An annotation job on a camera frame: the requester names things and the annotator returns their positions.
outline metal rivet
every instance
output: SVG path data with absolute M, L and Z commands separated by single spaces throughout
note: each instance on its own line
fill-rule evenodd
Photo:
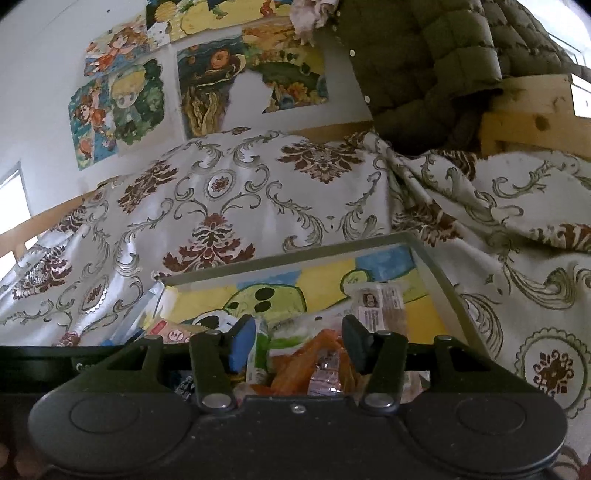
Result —
M 372 408 L 388 408 L 394 405 L 394 399 L 387 393 L 370 393 L 365 397 L 364 402 Z
M 292 403 L 291 404 L 291 411 L 293 413 L 306 413 L 306 407 L 303 405 L 299 405 L 297 403 Z
M 203 398 L 203 405 L 207 408 L 219 410 L 220 408 L 228 408 L 232 405 L 232 399 L 225 393 L 210 393 Z

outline orange plastic bag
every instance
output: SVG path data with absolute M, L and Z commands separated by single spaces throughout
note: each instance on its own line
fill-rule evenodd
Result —
M 277 375 L 271 384 L 275 395 L 306 395 L 310 377 L 316 370 L 319 352 L 328 349 L 339 353 L 339 379 L 343 392 L 355 389 L 355 375 L 349 355 L 334 330 L 322 330 L 296 353 L 273 359 Z

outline green cartoon character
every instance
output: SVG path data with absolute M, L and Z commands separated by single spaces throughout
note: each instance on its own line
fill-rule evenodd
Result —
M 306 300 L 298 287 L 261 283 L 234 294 L 223 309 L 236 318 L 250 314 L 265 319 L 272 326 L 305 313 Z
M 141 140 L 164 119 L 162 67 L 156 60 L 133 65 L 111 85 L 115 136 L 128 145 Z

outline snack package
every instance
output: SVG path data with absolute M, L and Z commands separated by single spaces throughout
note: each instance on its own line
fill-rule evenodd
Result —
M 353 300 L 354 315 L 371 333 L 408 335 L 404 301 L 395 283 L 349 283 L 344 289 Z
M 164 339 L 164 344 L 169 345 L 171 343 L 187 343 L 192 335 L 207 330 L 209 330 L 207 327 L 200 325 L 180 325 L 157 318 L 146 330 L 146 335 L 160 335 Z
M 316 371 L 308 384 L 308 395 L 331 397 L 339 395 L 341 389 L 339 379 L 339 353 L 335 350 L 322 349 L 318 355 Z
M 320 351 L 339 354 L 339 381 L 342 393 L 355 390 L 356 374 L 345 348 L 334 330 L 322 330 L 293 355 L 273 357 L 277 370 L 271 390 L 275 395 L 306 395 L 317 369 Z
M 255 344 L 248 354 L 246 362 L 246 383 L 265 385 L 267 371 L 267 352 L 269 350 L 269 330 L 265 320 L 256 319 Z
M 334 330 L 340 336 L 341 312 L 306 313 L 278 322 L 269 332 L 269 357 L 292 355 L 322 330 Z

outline white floral bedspread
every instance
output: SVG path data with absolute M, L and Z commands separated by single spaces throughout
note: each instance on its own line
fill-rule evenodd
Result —
M 394 153 L 246 128 L 178 147 L 64 218 L 0 282 L 0 343 L 97 345 L 156 274 L 410 229 L 491 356 L 569 419 L 558 469 L 591 465 L 591 164 L 562 153 Z

